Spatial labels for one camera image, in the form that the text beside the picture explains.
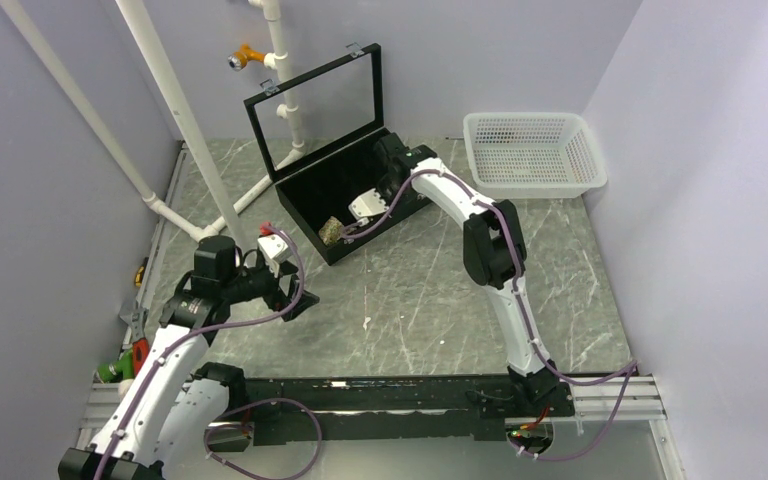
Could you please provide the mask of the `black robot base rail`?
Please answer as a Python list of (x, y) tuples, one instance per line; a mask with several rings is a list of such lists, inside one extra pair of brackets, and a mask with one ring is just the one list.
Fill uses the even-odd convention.
[(571, 418), (568, 384), (538, 375), (249, 378), (214, 420), (256, 446), (289, 442), (468, 437), (503, 441), (517, 423)]

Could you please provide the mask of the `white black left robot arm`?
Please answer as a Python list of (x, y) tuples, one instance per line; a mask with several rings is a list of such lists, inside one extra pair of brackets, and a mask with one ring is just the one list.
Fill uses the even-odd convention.
[(242, 369), (203, 363), (216, 334), (234, 328), (233, 305), (263, 300), (289, 321), (315, 305), (295, 242), (265, 225), (253, 249), (255, 262), (223, 235), (200, 240), (193, 267), (176, 285), (150, 351), (110, 419), (89, 444), (68, 449), (61, 479), (160, 479), (191, 435), (209, 436), (215, 420), (232, 420), (281, 399), (250, 399)]

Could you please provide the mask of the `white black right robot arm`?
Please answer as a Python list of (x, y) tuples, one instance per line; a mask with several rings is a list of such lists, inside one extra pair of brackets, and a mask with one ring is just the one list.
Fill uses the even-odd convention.
[(414, 192), (461, 227), (464, 268), (488, 296), (505, 345), (510, 394), (493, 403), (508, 403), (523, 416), (572, 416), (569, 385), (554, 373), (528, 303), (526, 249), (516, 207), (479, 193), (429, 149), (410, 149), (395, 133), (376, 141), (373, 154), (386, 169), (375, 190), (385, 207), (381, 219)]

